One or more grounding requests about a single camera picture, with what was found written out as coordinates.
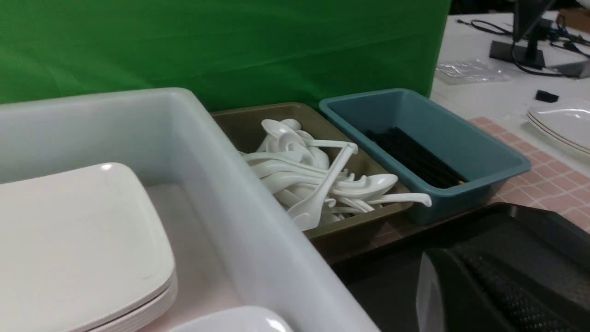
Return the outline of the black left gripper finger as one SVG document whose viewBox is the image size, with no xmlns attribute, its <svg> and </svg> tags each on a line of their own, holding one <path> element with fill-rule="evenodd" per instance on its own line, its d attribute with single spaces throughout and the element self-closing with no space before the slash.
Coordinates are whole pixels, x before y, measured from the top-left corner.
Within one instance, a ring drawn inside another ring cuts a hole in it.
<svg viewBox="0 0 590 332">
<path fill-rule="evenodd" d="M 587 332 L 589 311 L 482 252 L 428 249 L 416 292 L 420 332 Z"/>
</svg>

